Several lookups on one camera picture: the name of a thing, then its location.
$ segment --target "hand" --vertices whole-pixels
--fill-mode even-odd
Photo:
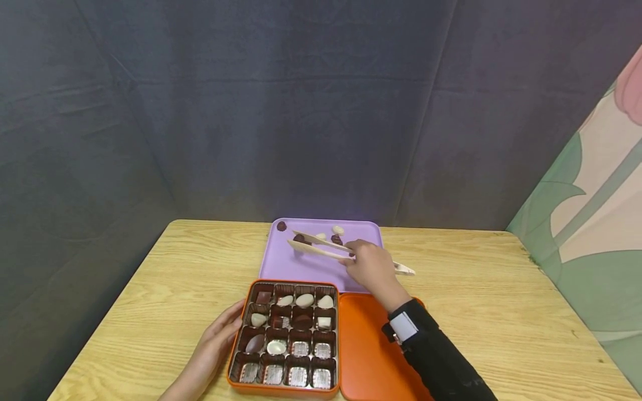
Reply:
[[[348,274],[370,291],[377,301],[392,313],[412,298],[397,281],[392,257],[383,248],[358,239],[345,244],[355,254],[355,260],[343,259]]]
[[[227,308],[201,336],[196,349],[178,378],[160,396],[159,401],[197,400],[227,356],[234,335],[241,327],[245,300]]]

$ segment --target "left hand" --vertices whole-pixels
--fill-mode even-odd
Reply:
[[[227,308],[201,336],[196,349],[178,378],[160,396],[159,401],[197,400],[227,356],[234,335],[241,327],[245,300]]]

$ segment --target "fabric backdrop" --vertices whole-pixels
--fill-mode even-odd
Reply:
[[[639,1],[78,4],[206,219],[502,230],[642,37]]]
[[[0,3],[0,399],[45,398],[173,218],[503,229],[636,0]]]
[[[640,392],[641,163],[642,47],[508,226]]]

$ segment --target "orange box lid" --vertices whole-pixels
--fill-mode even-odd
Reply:
[[[340,388],[350,401],[433,400],[397,343],[381,331],[388,314],[369,294],[339,296]]]

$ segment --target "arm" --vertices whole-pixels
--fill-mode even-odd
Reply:
[[[389,318],[389,327],[401,342],[406,360],[419,373],[436,401],[497,400],[418,301],[406,302]]]
[[[377,298],[388,312],[383,330],[400,343],[435,401],[496,401],[477,371],[439,329],[428,311],[397,281],[390,254],[371,243],[347,243],[356,259],[341,261],[348,274]]]
[[[227,308],[203,333],[185,368],[160,396],[159,401],[196,401],[225,360],[229,346],[241,327],[245,300]]]

